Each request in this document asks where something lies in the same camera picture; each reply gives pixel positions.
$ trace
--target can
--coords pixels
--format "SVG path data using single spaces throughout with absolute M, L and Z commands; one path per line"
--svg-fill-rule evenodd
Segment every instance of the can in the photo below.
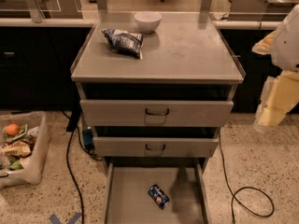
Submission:
M 169 198 L 157 184 L 154 184 L 149 188 L 149 196 L 161 209 L 165 209 L 169 205 Z

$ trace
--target drawer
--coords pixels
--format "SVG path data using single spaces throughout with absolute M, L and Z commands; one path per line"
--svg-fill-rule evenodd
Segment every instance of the drawer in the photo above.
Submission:
M 102 224 L 211 223 L 196 160 L 157 159 L 109 162 Z M 148 195 L 154 184 L 169 197 L 163 210 Z
M 221 127 L 233 108 L 231 101 L 81 100 L 89 126 Z
M 218 144 L 216 129 L 183 127 L 95 127 L 99 156 L 212 157 Z

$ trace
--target white robot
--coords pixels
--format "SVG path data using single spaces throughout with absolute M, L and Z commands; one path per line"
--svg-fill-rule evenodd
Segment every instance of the white robot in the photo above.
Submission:
M 299 103 L 299 5 L 276 31 L 255 44 L 252 51 L 271 54 L 272 63 L 283 70 L 280 76 L 265 81 L 256 112 L 254 129 L 268 133 Z

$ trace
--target plastic bin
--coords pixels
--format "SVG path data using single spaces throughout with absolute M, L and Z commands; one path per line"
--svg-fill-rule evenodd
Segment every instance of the plastic bin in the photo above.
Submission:
M 18 115 L 0 116 L 1 145 L 4 144 L 2 131 L 4 127 L 10 123 L 16 123 L 18 125 L 27 123 L 28 129 L 39 126 L 39 133 L 28 167 L 15 171 L 0 170 L 0 189 L 20 184 L 38 184 L 41 180 L 50 142 L 50 135 L 46 124 L 46 113 L 37 111 Z

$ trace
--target cabinet door handle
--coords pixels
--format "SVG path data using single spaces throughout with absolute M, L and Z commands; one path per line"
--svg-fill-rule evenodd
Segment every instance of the cabinet door handle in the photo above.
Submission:
M 167 116 L 169 115 L 169 108 L 167 108 L 166 111 L 162 113 L 149 112 L 149 110 L 146 108 L 146 114 L 148 116 Z
M 164 151 L 165 148 L 166 148 L 165 144 L 163 144 L 162 147 L 155 147 L 155 148 L 149 147 L 148 144 L 146 144 L 146 150 L 148 150 L 148 151 L 161 152 L 161 151 Z

